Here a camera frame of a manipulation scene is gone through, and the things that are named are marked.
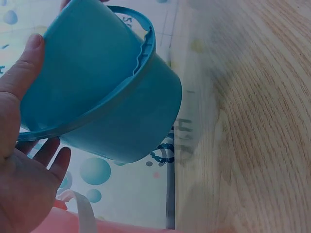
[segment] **pink fabric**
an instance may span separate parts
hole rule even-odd
[[[156,230],[123,225],[97,219],[98,233],[178,233],[175,230]],[[48,217],[32,233],[78,233],[78,215],[53,207]]]

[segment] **finger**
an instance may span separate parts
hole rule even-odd
[[[27,155],[34,148],[34,146],[37,144],[37,142],[38,141],[18,142],[15,145],[15,148]]]
[[[71,151],[68,147],[62,148],[57,157],[55,158],[53,164],[51,165],[50,172],[57,178],[59,182],[58,187],[62,183],[64,176],[67,172],[69,162],[71,157]]]
[[[60,10],[62,11],[62,9],[70,2],[70,0],[62,0],[62,3],[60,5]]]
[[[59,138],[48,139],[46,143],[44,143],[44,145],[37,152],[37,154],[35,154],[33,159],[41,163],[43,166],[49,165],[59,145],[60,145]]]
[[[39,74],[44,56],[42,36],[34,34],[27,41],[18,61],[1,77],[0,94],[10,93],[22,100]]]

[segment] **blue bubble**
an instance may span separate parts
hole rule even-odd
[[[68,185],[68,179],[67,179],[67,177],[65,177],[64,179],[63,179],[63,182],[61,183],[61,185],[59,186],[59,188],[64,188],[64,187],[66,187]]]
[[[7,4],[6,0],[0,0],[0,6],[5,6]]]
[[[86,194],[87,199],[92,203],[97,203],[102,199],[102,194],[97,189],[91,189]]]
[[[115,165],[117,166],[124,166],[125,164],[124,163],[120,163],[120,162],[113,162]]]
[[[57,195],[61,194],[67,189],[70,189],[71,186],[72,186],[72,174],[69,171],[67,171],[59,189],[57,190]]]
[[[3,21],[10,25],[16,24],[17,14],[14,11],[9,10],[7,13],[4,14]]]
[[[146,165],[147,165],[147,166],[152,166],[153,163],[152,163],[151,161],[148,161],[148,162],[146,162]]]
[[[110,175],[110,165],[103,159],[90,158],[84,161],[80,167],[82,179],[91,185],[100,185],[105,183]]]

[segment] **wood grain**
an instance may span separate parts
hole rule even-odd
[[[180,0],[176,228],[311,233],[311,1]]]

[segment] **fingernail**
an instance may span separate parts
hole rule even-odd
[[[39,47],[42,41],[42,36],[39,34],[33,34],[29,37],[26,43],[27,50],[34,50]]]

